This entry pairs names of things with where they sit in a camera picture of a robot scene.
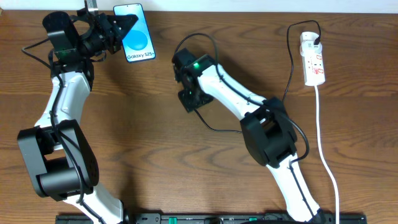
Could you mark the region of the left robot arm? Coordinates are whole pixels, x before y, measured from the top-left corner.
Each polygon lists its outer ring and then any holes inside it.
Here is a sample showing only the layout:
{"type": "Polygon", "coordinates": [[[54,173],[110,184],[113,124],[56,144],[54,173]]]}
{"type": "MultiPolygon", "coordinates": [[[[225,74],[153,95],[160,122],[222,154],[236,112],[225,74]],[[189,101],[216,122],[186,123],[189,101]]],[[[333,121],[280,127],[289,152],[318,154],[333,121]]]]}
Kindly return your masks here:
{"type": "Polygon", "coordinates": [[[137,20],[134,14],[111,16],[87,9],[72,16],[63,11],[45,16],[42,24],[53,46],[45,62],[52,92],[40,119],[17,136],[36,194],[75,206],[93,223],[136,221],[100,183],[80,121],[93,88],[94,64],[121,49],[137,20]]]}

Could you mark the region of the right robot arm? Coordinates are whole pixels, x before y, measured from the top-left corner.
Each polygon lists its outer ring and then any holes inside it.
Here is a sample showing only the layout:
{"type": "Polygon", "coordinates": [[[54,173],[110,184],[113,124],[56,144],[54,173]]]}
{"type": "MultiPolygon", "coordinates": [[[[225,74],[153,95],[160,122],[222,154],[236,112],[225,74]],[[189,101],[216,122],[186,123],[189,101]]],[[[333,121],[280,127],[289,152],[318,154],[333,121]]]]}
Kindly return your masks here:
{"type": "Polygon", "coordinates": [[[188,49],[177,50],[172,64],[176,81],[183,85],[178,97],[184,108],[197,112],[218,100],[230,110],[239,120],[249,154],[275,178],[288,215],[297,222],[319,222],[322,210],[299,166],[297,125],[287,116],[283,103],[249,91],[209,55],[198,58],[188,49]]]}

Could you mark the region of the blue Samsung Galaxy smartphone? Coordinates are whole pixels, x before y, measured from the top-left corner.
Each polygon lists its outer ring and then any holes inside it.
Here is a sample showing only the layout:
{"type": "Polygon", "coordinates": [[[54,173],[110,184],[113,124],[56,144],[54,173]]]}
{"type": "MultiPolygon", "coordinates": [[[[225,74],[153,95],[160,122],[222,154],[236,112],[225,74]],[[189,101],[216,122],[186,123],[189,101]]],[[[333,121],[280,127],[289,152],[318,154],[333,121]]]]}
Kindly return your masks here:
{"type": "Polygon", "coordinates": [[[116,16],[137,16],[127,36],[123,39],[124,53],[128,63],[153,60],[155,49],[150,36],[143,6],[140,3],[125,4],[113,7],[116,16]]]}

